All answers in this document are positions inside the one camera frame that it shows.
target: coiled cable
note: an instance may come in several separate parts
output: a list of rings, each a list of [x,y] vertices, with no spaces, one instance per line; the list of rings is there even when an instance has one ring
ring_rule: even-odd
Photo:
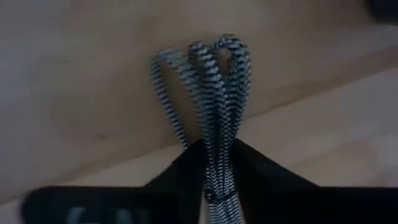
[[[231,52],[228,72],[224,74],[221,74],[216,59],[221,49]],[[188,58],[177,50],[161,50],[151,61],[157,96],[178,140],[187,149],[190,141],[171,104],[161,76],[160,61],[177,71],[195,105],[207,154],[204,192],[208,222],[242,223],[229,154],[249,95],[251,60],[247,47],[235,36],[225,34],[211,47],[203,42],[193,43],[189,46]],[[203,65],[202,77],[197,62]]]

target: black and white braided cable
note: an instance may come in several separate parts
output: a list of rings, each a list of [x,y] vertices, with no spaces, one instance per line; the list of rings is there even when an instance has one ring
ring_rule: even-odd
[[[228,74],[221,74],[216,60],[215,55],[220,49],[231,52]],[[152,60],[152,80],[157,95],[178,140],[186,149],[190,142],[162,80],[161,60],[177,71],[195,105],[208,157],[204,186],[208,221],[210,224],[242,223],[229,152],[248,99],[251,74],[249,52],[239,39],[226,34],[211,48],[203,42],[193,43],[189,47],[188,58],[176,50],[161,50]],[[198,61],[203,65],[202,77],[198,74]]]

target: light wood surface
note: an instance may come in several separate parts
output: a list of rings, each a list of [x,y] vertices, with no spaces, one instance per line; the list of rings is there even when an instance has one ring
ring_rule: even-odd
[[[397,73],[387,70],[249,118],[239,138],[320,185],[398,187]],[[179,145],[167,147],[59,184],[142,186],[181,152]],[[20,223],[20,201],[0,206],[1,223]]]
[[[371,22],[362,0],[2,0],[0,202],[175,144],[150,56],[226,32],[251,51],[246,117],[398,63],[398,29]]]

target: cable bundle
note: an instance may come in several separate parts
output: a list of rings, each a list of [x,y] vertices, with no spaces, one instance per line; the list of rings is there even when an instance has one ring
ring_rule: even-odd
[[[216,60],[221,49],[231,52],[225,74],[221,74]],[[189,46],[188,57],[168,49],[159,51],[153,58],[152,81],[156,93],[178,140],[187,149],[190,141],[171,104],[160,74],[160,61],[177,71],[195,105],[207,153],[204,192],[209,223],[242,223],[229,152],[249,95],[251,61],[247,47],[233,35],[225,34],[211,47],[203,42],[193,43]],[[198,61],[205,71],[201,77]]]

